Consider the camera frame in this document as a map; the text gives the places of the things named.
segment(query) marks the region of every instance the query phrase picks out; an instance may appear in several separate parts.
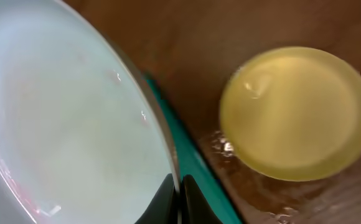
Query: teal object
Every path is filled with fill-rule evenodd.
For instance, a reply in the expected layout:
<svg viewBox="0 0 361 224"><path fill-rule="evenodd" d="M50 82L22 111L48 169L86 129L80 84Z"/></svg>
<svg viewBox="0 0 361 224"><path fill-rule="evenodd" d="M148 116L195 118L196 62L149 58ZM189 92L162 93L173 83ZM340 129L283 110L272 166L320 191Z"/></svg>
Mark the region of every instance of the teal object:
<svg viewBox="0 0 361 224"><path fill-rule="evenodd" d="M174 138L179 163L180 176L193 176L204 194L211 209L224 224L242 223L234 211L229 199L224 194L211 171L201 158L195 144L188 137L182 123L175 117L168 103L161 97L160 91L152 79L147 79L154 96L160 104Z"/></svg>

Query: wooden table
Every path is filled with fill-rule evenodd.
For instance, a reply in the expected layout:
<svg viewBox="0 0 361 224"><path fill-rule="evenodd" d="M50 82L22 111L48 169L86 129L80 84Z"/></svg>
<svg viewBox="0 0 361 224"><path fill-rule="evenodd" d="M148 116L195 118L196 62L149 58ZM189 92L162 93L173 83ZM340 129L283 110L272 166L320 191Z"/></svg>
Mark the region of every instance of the wooden table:
<svg viewBox="0 0 361 224"><path fill-rule="evenodd" d="M218 101L252 56L302 45L361 73L361 0L68 0L150 71L250 223L361 224L361 160L330 179L291 183L259 175L223 150Z"/></svg>

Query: yellow round object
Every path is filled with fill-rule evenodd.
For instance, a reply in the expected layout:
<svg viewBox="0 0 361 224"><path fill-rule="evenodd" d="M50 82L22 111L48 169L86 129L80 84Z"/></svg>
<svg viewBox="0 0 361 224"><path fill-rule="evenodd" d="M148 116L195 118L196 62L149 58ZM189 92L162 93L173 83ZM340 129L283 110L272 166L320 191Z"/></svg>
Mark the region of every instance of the yellow round object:
<svg viewBox="0 0 361 224"><path fill-rule="evenodd" d="M328 177L361 155L361 76L321 50L270 50L229 81L220 124L235 154L264 175Z"/></svg>

